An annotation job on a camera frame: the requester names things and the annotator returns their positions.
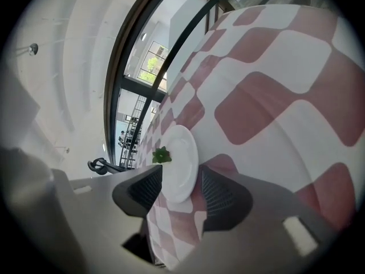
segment pink and white tablecloth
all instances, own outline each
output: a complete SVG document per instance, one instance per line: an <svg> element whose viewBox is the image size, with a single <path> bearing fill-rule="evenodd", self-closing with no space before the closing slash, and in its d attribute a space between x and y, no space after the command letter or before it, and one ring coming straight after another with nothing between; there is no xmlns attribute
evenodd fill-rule
<svg viewBox="0 0 365 274"><path fill-rule="evenodd" d="M329 11L267 5L224 14L161 103L137 166L152 164L161 137L180 124L193 134L200 164L296 192L341 230L364 186L364 70L347 22ZM148 224L167 267L199 243L205 210L199 177L183 203L160 194Z"/></svg>

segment white saucer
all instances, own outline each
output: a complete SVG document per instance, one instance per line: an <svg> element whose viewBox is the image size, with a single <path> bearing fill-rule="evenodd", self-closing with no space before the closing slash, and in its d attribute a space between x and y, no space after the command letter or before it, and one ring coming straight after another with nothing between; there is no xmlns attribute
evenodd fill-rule
<svg viewBox="0 0 365 274"><path fill-rule="evenodd" d="M161 146L170 152L163 163L162 193L170 202L181 203L192 193L198 173L198 149L193 135L182 125L169 128Z"/></svg>

